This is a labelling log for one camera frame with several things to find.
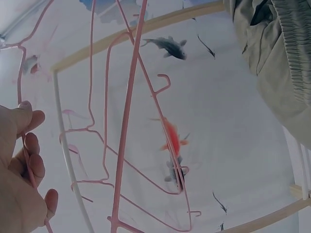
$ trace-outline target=fish tail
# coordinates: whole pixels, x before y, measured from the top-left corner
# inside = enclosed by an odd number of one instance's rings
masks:
[[[143,39],[144,41],[146,41],[145,44],[141,45],[141,47],[144,47],[145,45],[149,44],[150,42],[153,41],[153,39]]]

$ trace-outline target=small fish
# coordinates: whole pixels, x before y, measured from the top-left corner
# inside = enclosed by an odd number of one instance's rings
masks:
[[[27,74],[30,68],[34,67],[38,61],[38,56],[33,55],[31,57],[28,57],[25,59],[25,62],[23,64],[23,74]]]
[[[187,58],[187,55],[183,48],[187,40],[182,40],[177,43],[176,41],[174,41],[173,37],[169,36],[168,39],[164,37],[159,37],[157,39],[144,39],[144,41],[146,41],[146,43],[141,47],[149,43],[154,43],[159,49],[165,49],[167,51],[167,53],[164,54],[165,58],[170,56],[174,56],[181,60],[186,60]]]
[[[201,40],[199,34],[197,34],[196,36],[198,37],[199,41],[207,48],[208,52],[209,52],[209,53],[214,57],[214,59],[215,59],[216,54]]]
[[[224,210],[225,215],[227,215],[227,212],[228,212],[227,208],[225,208],[225,206],[223,204],[221,204],[221,202],[215,197],[214,191],[213,191],[213,196],[214,196],[215,200],[220,204],[221,208]]]
[[[40,69],[40,65],[39,65],[39,63],[36,63],[36,64],[30,69],[30,73],[31,73],[31,74],[35,74],[35,73],[37,73],[37,72],[39,71],[39,69]]]
[[[183,159],[182,159],[181,156],[179,156],[179,157],[177,158],[177,161],[178,161],[178,163],[179,163],[179,166],[180,166],[182,160],[183,160]],[[165,182],[174,181],[175,184],[177,185],[177,187],[178,187],[177,177],[178,177],[178,179],[179,179],[179,183],[180,183],[180,184],[182,184],[182,181],[181,181],[181,180],[183,180],[183,181],[185,182],[185,175],[187,174],[187,170],[186,170],[186,169],[185,169],[185,170],[180,169],[180,172],[181,172],[181,175],[182,175],[182,178],[181,178],[180,175],[179,175],[179,172],[175,171],[174,164],[173,164],[173,161],[172,161],[172,160],[171,160],[171,161],[167,161],[167,162],[166,162],[166,165],[167,165],[167,167],[169,168],[170,175],[167,176],[167,177],[165,177],[165,179],[164,179]]]
[[[221,231],[221,232],[224,231],[224,223],[225,223],[225,222],[223,222],[223,223],[220,225],[220,231]]]
[[[171,124],[171,123],[167,120],[166,117],[164,118],[164,124],[165,124],[165,127],[168,129],[168,134],[169,134],[170,139],[171,139],[171,141],[172,141],[174,152],[175,152],[175,154],[176,154],[176,157],[178,158],[178,157],[179,157],[180,146],[189,144],[189,141],[186,140],[186,139],[183,139],[183,140],[180,140],[180,139],[179,139],[179,134],[178,134],[178,132],[177,132],[177,126]],[[166,144],[165,144],[164,146],[162,146],[160,150],[169,150],[168,144],[169,144],[169,142],[168,142],[168,140],[167,140],[167,141],[166,141]]]

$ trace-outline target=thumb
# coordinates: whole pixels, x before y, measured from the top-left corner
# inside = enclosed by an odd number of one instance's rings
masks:
[[[29,101],[19,104],[18,108],[11,110],[12,121],[16,124],[17,134],[24,131],[33,118],[33,108]]]

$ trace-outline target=fabric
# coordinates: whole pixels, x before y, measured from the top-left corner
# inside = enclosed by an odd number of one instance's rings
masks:
[[[292,7],[291,2],[297,2],[292,9],[289,7]],[[224,0],[224,5],[232,17],[242,55],[247,61],[251,73],[258,77],[257,88],[263,100],[279,122],[301,144],[311,150],[311,108],[306,104],[309,98],[308,77],[310,77],[309,64],[311,60],[307,60],[309,51],[304,48],[311,37],[306,38],[302,35],[308,29],[298,29],[299,27],[310,29],[310,24],[298,22],[298,17],[295,21],[294,18],[303,13],[304,19],[309,19],[305,16],[306,14],[311,16],[308,1]],[[286,21],[286,17],[291,17],[291,20]],[[289,35],[289,22],[295,22],[295,30],[292,30],[292,35]],[[285,50],[284,38],[286,38],[289,55]],[[289,57],[291,69],[294,71],[292,72],[294,81],[291,77],[287,57]]]

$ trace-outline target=wooden frame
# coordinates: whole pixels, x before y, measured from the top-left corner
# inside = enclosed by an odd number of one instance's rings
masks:
[[[159,29],[159,28],[162,28],[162,27],[174,24],[174,23],[178,23],[178,22],[181,22],[181,21],[193,18],[193,17],[203,16],[203,15],[223,11],[224,6],[223,6],[222,2],[223,1],[220,0],[217,2],[213,2],[213,3],[206,3],[203,5],[182,9],[182,10],[179,10],[179,11],[176,11],[176,12],[164,15],[164,16],[160,16],[160,17],[150,19],[150,20],[145,22],[142,33],[148,33],[148,32],[151,32],[153,30],[156,30],[156,29]],[[136,31],[136,28],[132,27],[131,30],[132,30],[132,33],[134,34]],[[93,44],[93,55],[107,49],[109,47],[109,45],[111,44],[111,42],[117,36],[124,33],[125,31],[126,30],[122,30],[120,32],[114,33],[110,36],[107,36],[107,37],[95,42]],[[120,39],[118,41],[117,44],[122,43],[126,40],[128,40],[128,37],[123,37],[122,39]],[[54,82],[57,83],[57,73],[73,66],[74,64],[78,63],[79,61],[82,61],[82,60],[88,58],[89,57],[89,50],[90,50],[90,48],[89,48],[89,46],[87,46],[87,47],[75,52],[74,54],[64,58],[63,60],[56,63],[55,65],[53,65],[51,67],[51,71],[54,74]],[[272,224],[274,224],[274,223],[276,223],[282,219],[285,219],[286,217],[288,217],[288,216],[298,212],[299,210],[302,210],[302,209],[306,208],[307,206],[311,205],[310,195],[308,196],[308,198],[305,198],[305,200],[302,199],[302,189],[300,186],[292,185],[290,187],[290,189],[291,189],[291,193],[293,194],[293,196],[295,196],[299,199],[296,202],[294,202],[288,206],[285,206],[284,208],[282,208],[278,211],[275,211],[271,214],[268,214],[266,216],[260,217],[258,219],[253,220],[253,221],[244,223],[240,226],[233,227],[233,228],[230,228],[230,229],[227,229],[227,230],[224,230],[221,232],[217,232],[217,233],[251,233],[251,232],[257,231],[259,229],[262,229],[264,227],[267,227],[269,225],[272,225]]]

